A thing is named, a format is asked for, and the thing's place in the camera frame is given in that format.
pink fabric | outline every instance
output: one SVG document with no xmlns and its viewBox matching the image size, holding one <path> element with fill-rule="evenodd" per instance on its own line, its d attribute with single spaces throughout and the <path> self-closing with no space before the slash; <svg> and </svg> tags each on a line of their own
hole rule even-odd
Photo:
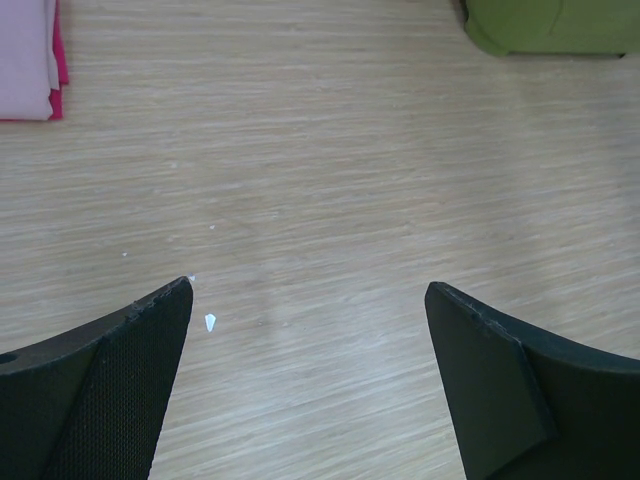
<svg viewBox="0 0 640 480">
<path fill-rule="evenodd" d="M 0 0 L 0 118 L 47 120 L 53 113 L 43 0 Z"/>
<path fill-rule="evenodd" d="M 40 97 L 45 83 L 46 103 Z M 0 119 L 61 119 L 62 85 L 68 83 L 58 0 L 0 0 Z"/>
<path fill-rule="evenodd" d="M 51 95 L 49 95 L 49 102 L 53 109 L 53 113 L 49 117 L 49 120 L 60 120 L 63 118 L 62 86 L 69 84 L 69 70 L 67 69 L 67 59 L 64 54 L 62 35 L 60 34 L 59 6 L 58 2 L 56 2 L 55 19 L 53 23 L 53 54 L 57 62 L 60 88 L 57 90 L 51 90 Z"/>
</svg>

wooden floor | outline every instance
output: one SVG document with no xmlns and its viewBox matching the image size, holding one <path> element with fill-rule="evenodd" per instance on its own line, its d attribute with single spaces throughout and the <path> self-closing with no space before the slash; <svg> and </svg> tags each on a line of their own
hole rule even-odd
<svg viewBox="0 0 640 480">
<path fill-rule="evenodd" d="M 195 276 L 152 479 L 463 478 L 433 280 L 640 358 L 639 56 L 496 59 L 449 0 L 62 13 L 67 119 L 0 124 L 0 351 Z"/>
</svg>

pink cloth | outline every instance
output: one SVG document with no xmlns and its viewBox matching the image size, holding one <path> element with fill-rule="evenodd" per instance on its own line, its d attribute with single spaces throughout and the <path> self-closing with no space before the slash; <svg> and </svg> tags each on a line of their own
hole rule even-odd
<svg viewBox="0 0 640 480">
<path fill-rule="evenodd" d="M 0 119 L 62 118 L 69 72 L 57 0 L 0 0 Z"/>
<path fill-rule="evenodd" d="M 53 113 L 45 13 L 43 0 L 0 0 L 0 118 Z"/>
<path fill-rule="evenodd" d="M 59 5 L 56 2 L 55 18 L 53 23 L 53 55 L 56 59 L 57 77 L 59 80 L 58 89 L 52 89 L 49 95 L 49 102 L 53 112 L 49 120 L 60 120 L 63 118 L 62 112 L 62 85 L 69 84 L 69 70 L 67 69 L 67 59 L 64 54 L 64 45 L 60 34 Z"/>
</svg>

small white paper scrap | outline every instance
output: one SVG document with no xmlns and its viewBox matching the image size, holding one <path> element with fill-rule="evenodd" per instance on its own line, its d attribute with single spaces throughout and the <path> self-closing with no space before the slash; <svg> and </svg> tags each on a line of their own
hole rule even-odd
<svg viewBox="0 0 640 480">
<path fill-rule="evenodd" d="M 216 316 L 208 313 L 204 316 L 204 321 L 207 324 L 207 330 L 212 331 L 213 326 L 216 324 Z"/>
</svg>

green pouf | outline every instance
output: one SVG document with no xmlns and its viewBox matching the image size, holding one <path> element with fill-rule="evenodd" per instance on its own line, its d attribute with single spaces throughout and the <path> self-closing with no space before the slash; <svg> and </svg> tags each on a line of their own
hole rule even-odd
<svg viewBox="0 0 640 480">
<path fill-rule="evenodd" d="M 640 0 L 467 0 L 466 31 L 492 55 L 640 52 Z"/>
</svg>

